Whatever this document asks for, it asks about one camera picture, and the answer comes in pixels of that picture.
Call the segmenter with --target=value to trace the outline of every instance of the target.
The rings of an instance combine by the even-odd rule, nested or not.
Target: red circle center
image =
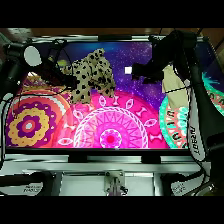
[[[109,136],[107,137],[107,142],[108,142],[108,143],[113,143],[113,142],[114,142],[114,136],[109,135]]]

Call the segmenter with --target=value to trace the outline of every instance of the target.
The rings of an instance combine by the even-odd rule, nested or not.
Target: spotted fabric
[[[63,74],[76,77],[77,88],[71,92],[71,103],[90,103],[92,88],[104,96],[114,96],[116,84],[110,62],[104,57],[104,52],[103,48],[97,49],[87,57],[74,61],[73,71],[71,66],[61,69]]]

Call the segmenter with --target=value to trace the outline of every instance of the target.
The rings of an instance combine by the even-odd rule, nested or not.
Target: metal bracket
[[[104,179],[104,190],[107,196],[124,196],[128,189],[125,188],[125,173],[123,170],[107,171]]]

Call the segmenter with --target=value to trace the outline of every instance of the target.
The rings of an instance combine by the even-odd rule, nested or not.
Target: starry background
[[[49,43],[37,44],[36,47],[42,56],[47,55]],[[141,97],[159,111],[159,107],[165,97],[165,94],[162,93],[162,82],[157,84],[142,84],[143,78],[138,81],[132,81],[131,75],[125,74],[125,67],[130,67],[135,62],[146,64],[151,59],[151,43],[74,42],[69,43],[65,50],[73,62],[74,60],[86,57],[89,53],[99,48],[104,48],[104,56],[111,64],[116,89]],[[224,75],[215,60],[213,50],[208,42],[198,43],[196,53],[203,72],[207,72],[207,76],[219,82],[219,84],[212,84],[212,86],[224,92]],[[63,51],[59,56],[59,60],[66,60],[69,64],[69,60]]]

